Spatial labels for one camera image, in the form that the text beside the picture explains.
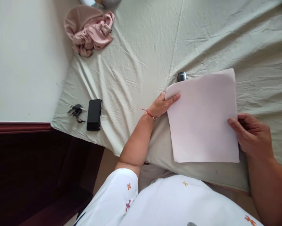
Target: wrinkled sheet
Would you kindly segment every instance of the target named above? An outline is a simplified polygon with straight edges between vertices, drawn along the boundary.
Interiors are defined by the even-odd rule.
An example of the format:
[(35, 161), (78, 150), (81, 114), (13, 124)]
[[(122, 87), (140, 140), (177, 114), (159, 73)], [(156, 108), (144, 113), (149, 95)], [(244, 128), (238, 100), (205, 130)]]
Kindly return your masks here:
[[(187, 78), (234, 68), (237, 109), (271, 127), (282, 164), (282, 1), (122, 0), (112, 9), (114, 40), (91, 58), (75, 54), (51, 123), (117, 156), (140, 116), (177, 73)], [(89, 132), (67, 104), (102, 99), (101, 130)], [(87, 112), (81, 114), (87, 119)], [(155, 121), (147, 162), (175, 173), (249, 191), (240, 163), (176, 163), (167, 114)]]

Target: wrist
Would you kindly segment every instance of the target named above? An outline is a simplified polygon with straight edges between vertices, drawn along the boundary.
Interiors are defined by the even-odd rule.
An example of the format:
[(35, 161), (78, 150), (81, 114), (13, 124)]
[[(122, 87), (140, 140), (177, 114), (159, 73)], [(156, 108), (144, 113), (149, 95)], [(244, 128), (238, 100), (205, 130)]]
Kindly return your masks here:
[(149, 111), (149, 113), (150, 113), (154, 118), (157, 118), (157, 114), (155, 113), (155, 110), (152, 109), (151, 106), (148, 108), (148, 111)]
[(254, 155), (254, 154), (250, 154), (250, 153), (245, 153), (245, 154), (246, 154), (248, 161), (261, 162), (261, 163), (276, 161), (272, 149), (265, 151), (264, 153), (265, 154), (263, 154), (263, 155)]
[(146, 120), (152, 121), (154, 122), (153, 118), (146, 112), (144, 112), (144, 114), (142, 115), (143, 118), (145, 118)]

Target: white wall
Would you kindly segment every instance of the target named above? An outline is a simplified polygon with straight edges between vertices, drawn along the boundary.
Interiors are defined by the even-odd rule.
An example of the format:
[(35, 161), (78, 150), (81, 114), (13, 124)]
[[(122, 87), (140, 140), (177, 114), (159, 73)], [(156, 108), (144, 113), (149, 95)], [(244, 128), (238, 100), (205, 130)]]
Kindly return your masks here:
[(73, 58), (63, 19), (78, 0), (0, 0), (0, 121), (50, 122)]

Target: smartphone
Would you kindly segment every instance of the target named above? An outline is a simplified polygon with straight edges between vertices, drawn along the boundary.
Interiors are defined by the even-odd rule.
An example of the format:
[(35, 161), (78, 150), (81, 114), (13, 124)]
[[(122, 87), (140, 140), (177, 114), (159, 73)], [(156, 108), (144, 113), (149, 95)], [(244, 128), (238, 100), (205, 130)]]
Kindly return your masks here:
[(87, 131), (100, 130), (102, 100), (90, 100), (88, 104)]

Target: hand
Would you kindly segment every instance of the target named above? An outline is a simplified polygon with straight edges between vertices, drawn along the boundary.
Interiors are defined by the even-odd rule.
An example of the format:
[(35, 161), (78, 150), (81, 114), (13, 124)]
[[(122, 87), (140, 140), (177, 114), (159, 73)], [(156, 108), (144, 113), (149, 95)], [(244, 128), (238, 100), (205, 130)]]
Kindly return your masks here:
[(156, 98), (156, 100), (148, 108), (148, 111), (153, 117), (160, 117), (180, 97), (181, 97), (180, 94), (176, 94), (173, 97), (171, 97), (169, 100), (166, 100), (165, 93), (161, 92), (161, 94)]
[(236, 132), (241, 149), (248, 157), (259, 160), (274, 158), (268, 125), (247, 113), (238, 114), (238, 121), (229, 118), (228, 123)]

